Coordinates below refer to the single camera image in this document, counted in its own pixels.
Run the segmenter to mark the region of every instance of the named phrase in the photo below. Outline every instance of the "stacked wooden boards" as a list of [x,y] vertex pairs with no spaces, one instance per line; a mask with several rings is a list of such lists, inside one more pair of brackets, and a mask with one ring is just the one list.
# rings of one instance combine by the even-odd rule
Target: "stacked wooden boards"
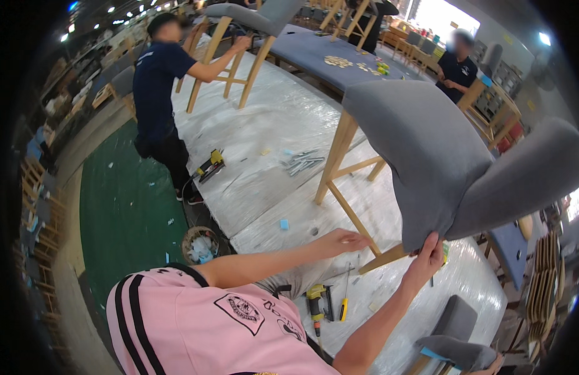
[[[556,305],[562,298],[564,262],[555,232],[549,232],[537,241],[533,271],[526,310],[529,343],[545,341],[556,317]],[[539,348],[539,345],[535,346],[532,358],[537,356]]]

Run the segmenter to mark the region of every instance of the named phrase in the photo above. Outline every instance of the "screwdriver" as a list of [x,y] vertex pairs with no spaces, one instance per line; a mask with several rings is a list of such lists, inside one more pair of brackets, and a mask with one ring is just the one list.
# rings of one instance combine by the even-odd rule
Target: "screwdriver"
[[342,309],[339,311],[339,320],[343,322],[346,320],[346,314],[348,313],[348,284],[350,282],[350,270],[352,269],[352,263],[348,265],[348,276],[346,278],[346,295],[342,300]]

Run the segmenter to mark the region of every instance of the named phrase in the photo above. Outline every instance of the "plastic sheet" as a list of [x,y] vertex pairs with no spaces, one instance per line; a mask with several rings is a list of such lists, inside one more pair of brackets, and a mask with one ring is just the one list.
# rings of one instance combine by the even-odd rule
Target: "plastic sheet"
[[[246,53],[236,74],[248,76],[255,56]],[[203,83],[193,113],[185,112],[194,79],[186,76],[172,94],[175,122],[196,170],[214,149],[224,149],[226,167],[198,189],[221,230],[232,237],[324,168],[324,163],[290,177],[285,150],[329,153],[341,106],[292,74],[265,62],[244,109],[242,85],[223,98],[225,82]],[[359,130],[353,146],[364,140]]]
[[[375,151],[363,142],[350,151],[343,167],[374,157]],[[391,170],[385,168],[373,183],[366,179],[373,167],[367,167],[335,180],[364,226],[382,251],[400,242],[402,219],[393,194]],[[352,222],[328,193],[321,206],[314,196],[321,173],[265,212],[254,222],[231,238],[239,253],[273,251],[308,243],[334,228],[355,230]],[[279,220],[289,221],[289,230],[279,228]],[[348,337],[361,326],[377,308],[398,288],[402,275],[411,259],[402,258],[360,276],[351,271],[346,281],[347,266],[358,269],[373,258],[367,248],[357,253],[343,254],[325,273],[325,284],[332,284],[335,316],[348,288],[348,316],[345,322],[321,322],[324,349],[335,356]],[[391,334],[384,349],[376,358],[369,374],[402,374],[416,360],[420,348],[414,342],[429,335],[451,295],[459,295],[478,313],[477,325],[470,341],[488,345],[495,335],[507,303],[506,296],[495,274],[472,238],[450,243],[448,263],[434,276],[434,287],[423,287],[410,306],[406,316]],[[312,321],[306,308],[306,299],[296,301],[300,308],[302,324],[311,337],[315,337]],[[421,374],[430,374],[437,362],[431,362]]]

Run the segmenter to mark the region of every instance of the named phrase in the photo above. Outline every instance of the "concrete floor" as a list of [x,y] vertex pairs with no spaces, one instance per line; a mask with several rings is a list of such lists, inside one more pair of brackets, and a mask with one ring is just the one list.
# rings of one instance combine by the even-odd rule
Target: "concrete floor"
[[[217,55],[222,54],[229,45],[230,42],[223,42]],[[341,102],[342,97],[340,95],[307,74],[297,72],[293,67],[283,62],[281,68],[294,73],[330,98]],[[435,76],[431,73],[427,79],[435,80]],[[87,286],[84,287],[83,285],[85,266],[79,228],[79,197],[83,161],[130,118],[131,114],[122,103],[111,100],[103,105],[79,134],[69,142],[57,161],[59,166],[57,183],[63,189],[69,214],[65,241],[54,262],[53,272],[56,294],[63,316],[61,328],[80,374],[118,375],[121,373],[118,363],[113,359],[106,327],[97,322],[93,316],[96,312],[92,310],[95,310],[96,307],[93,306],[93,303],[89,303],[87,298],[87,294],[91,293],[91,290],[83,290]],[[205,206],[186,205],[185,211],[189,226],[204,225],[217,231],[218,227]],[[493,254],[490,255],[489,261],[494,270],[499,267]],[[517,301],[520,297],[520,293],[514,291],[509,284],[506,285],[505,292],[509,301]],[[496,334],[496,339],[499,338],[500,349],[505,349],[503,345],[507,347],[510,344],[514,330],[518,325],[516,319],[511,315],[507,311],[502,326]]]

